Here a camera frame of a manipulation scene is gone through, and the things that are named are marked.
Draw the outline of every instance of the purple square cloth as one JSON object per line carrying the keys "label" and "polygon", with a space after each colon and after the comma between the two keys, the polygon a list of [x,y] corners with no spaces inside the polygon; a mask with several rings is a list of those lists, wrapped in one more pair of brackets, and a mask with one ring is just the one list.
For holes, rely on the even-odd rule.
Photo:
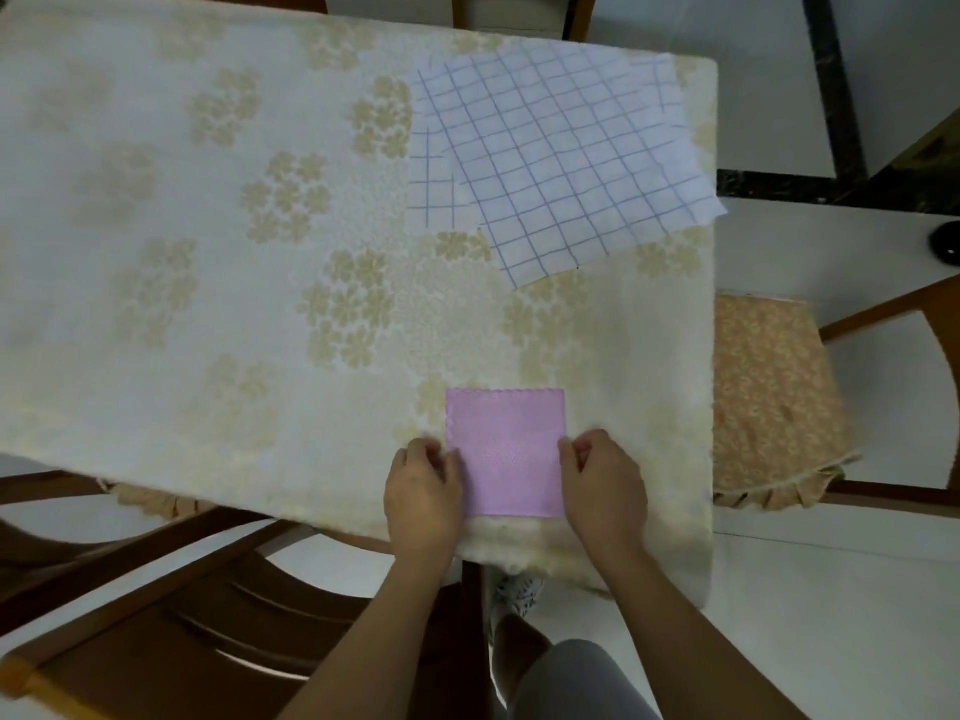
{"label": "purple square cloth", "polygon": [[562,518],[557,441],[566,434],[561,388],[450,388],[446,444],[460,449],[466,514]]}

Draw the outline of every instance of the hand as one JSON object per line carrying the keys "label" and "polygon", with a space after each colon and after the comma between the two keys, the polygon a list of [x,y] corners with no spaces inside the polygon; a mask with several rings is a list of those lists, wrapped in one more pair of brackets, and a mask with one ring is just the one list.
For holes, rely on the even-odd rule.
{"label": "hand", "polygon": [[464,525],[460,453],[440,457],[435,439],[414,439],[390,466],[383,510],[398,564],[445,572]]}
{"label": "hand", "polygon": [[647,491],[641,469],[602,429],[558,443],[566,519],[598,570],[642,550]]}

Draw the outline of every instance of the person's right arm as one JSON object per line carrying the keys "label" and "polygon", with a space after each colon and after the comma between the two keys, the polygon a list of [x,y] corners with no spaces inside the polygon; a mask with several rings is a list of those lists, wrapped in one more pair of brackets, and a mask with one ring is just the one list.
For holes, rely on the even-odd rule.
{"label": "person's right arm", "polygon": [[644,549],[637,463],[603,430],[562,439],[559,457],[567,519],[627,622],[664,720],[804,720]]}

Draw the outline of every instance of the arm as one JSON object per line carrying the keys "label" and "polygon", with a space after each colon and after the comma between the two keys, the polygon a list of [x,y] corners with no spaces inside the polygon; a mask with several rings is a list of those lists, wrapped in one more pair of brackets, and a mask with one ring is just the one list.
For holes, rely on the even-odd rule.
{"label": "arm", "polygon": [[644,549],[637,463],[603,430],[561,440],[559,454],[567,518],[623,614],[664,720],[805,720]]}
{"label": "arm", "polygon": [[427,619],[463,526],[456,452],[414,439],[393,458],[384,509],[395,561],[380,590],[278,720],[407,716]]}

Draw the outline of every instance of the tablecloth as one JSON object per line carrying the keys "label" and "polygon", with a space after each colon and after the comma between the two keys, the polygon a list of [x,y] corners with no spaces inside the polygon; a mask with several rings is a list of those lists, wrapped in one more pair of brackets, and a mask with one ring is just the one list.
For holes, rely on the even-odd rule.
{"label": "tablecloth", "polygon": [[[565,391],[642,465],[647,541],[711,568],[714,233],[511,290],[482,232],[409,233],[405,80],[496,35],[187,0],[0,14],[0,450],[387,537],[450,387]],[[632,55],[649,55],[634,52]],[[716,68],[679,57],[714,171]],[[603,588],[565,520],[458,555]]]}

